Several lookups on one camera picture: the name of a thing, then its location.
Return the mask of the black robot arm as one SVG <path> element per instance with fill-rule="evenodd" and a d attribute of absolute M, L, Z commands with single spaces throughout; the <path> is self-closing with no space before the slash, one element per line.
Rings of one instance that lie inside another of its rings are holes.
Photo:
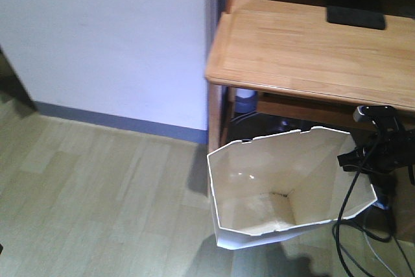
<path fill-rule="evenodd" d="M 367 142 L 337 158 L 345 172 L 360 171 L 368 175 L 377 196 L 375 206 L 388 210 L 397 185 L 392 172 L 406 168 L 410 183 L 414 183 L 414 131 L 390 132 L 385 136 L 372 134 Z"/>

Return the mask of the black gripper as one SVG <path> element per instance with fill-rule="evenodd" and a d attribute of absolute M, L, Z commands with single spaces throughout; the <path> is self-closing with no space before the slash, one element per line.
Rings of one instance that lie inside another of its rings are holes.
<path fill-rule="evenodd" d="M 338 164 L 344 172 L 357 172 L 359 169 L 364 173 L 375 172 L 370 163 L 372 149 L 357 147 L 351 152 L 337 156 Z"/>

